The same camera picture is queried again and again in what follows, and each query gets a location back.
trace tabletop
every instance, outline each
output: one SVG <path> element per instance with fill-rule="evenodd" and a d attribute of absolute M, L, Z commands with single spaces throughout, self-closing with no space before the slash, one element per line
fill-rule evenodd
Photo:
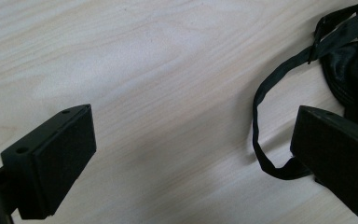
<path fill-rule="evenodd" d="M 97 140 L 57 213 L 16 211 L 15 223 L 358 223 L 312 176 L 265 174 L 250 141 L 261 81 L 312 43 L 323 15 L 356 3 L 0 0 L 0 152 L 83 104 Z M 259 107 L 278 166 L 300 105 L 342 114 L 318 62 Z"/>

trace black pouch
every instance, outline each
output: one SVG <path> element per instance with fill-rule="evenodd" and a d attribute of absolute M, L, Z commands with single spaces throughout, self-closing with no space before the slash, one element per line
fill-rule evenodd
<path fill-rule="evenodd" d="M 276 178 L 315 174 L 358 216 L 358 5 L 321 18 L 314 35 L 313 45 L 278 66 L 255 94 L 255 155 L 262 170 Z M 291 145 L 294 157 L 276 168 L 258 143 L 257 107 L 290 70 L 318 59 L 331 92 L 345 107 L 345 119 L 301 106 Z"/>

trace black strap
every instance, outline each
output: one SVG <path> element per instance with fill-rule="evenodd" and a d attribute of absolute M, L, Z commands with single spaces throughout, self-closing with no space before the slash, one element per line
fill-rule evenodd
<path fill-rule="evenodd" d="M 357 38 L 358 15 L 345 21 L 354 12 L 358 12 L 358 5 L 344 8 L 323 17 L 318 22 L 314 45 L 302 50 L 296 56 L 278 66 L 258 88 L 253 103 L 253 146 L 261 169 L 267 174 L 279 179 L 291 180 L 310 175 L 311 171 L 297 158 L 291 158 L 282 168 L 276 168 L 274 166 L 258 143 L 259 129 L 257 124 L 257 107 L 264 100 L 267 92 L 270 91 L 290 70 L 303 63 L 315 61 L 332 50 L 340 48 Z M 333 31 L 342 21 L 344 22 L 333 33 L 328 35 L 328 33 Z"/>

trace wood grain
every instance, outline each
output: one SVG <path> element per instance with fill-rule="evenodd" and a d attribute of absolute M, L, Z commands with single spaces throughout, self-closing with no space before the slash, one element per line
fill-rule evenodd
<path fill-rule="evenodd" d="M 358 223 L 311 177 L 264 174 L 249 141 L 260 82 L 310 45 L 322 15 L 355 3 L 0 0 L 0 152 L 86 103 L 98 144 L 55 216 L 15 222 Z M 260 106 L 277 165 L 299 105 L 342 112 L 318 63 Z"/>

